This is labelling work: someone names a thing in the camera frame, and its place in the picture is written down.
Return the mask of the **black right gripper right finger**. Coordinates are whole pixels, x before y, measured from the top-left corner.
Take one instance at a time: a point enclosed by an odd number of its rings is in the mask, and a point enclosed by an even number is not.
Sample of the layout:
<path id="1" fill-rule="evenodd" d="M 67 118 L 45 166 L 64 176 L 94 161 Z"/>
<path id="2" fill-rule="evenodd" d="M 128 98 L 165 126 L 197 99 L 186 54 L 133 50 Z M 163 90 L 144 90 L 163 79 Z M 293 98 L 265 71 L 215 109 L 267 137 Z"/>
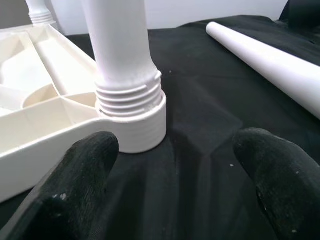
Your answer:
<path id="1" fill-rule="evenodd" d="M 239 130 L 236 159 L 280 240 L 320 238 L 320 165 L 301 147 L 261 128 Z"/>

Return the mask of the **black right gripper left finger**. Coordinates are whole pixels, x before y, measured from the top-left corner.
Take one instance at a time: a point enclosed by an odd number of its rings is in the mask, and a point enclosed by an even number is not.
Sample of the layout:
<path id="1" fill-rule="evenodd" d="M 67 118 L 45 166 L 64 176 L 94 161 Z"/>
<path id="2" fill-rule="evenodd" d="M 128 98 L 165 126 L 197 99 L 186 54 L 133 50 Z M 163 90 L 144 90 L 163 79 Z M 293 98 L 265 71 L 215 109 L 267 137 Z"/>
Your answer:
<path id="1" fill-rule="evenodd" d="M 0 238 L 90 239 L 118 154 L 118 139 L 108 131 L 75 142 L 23 200 L 1 229 Z"/>

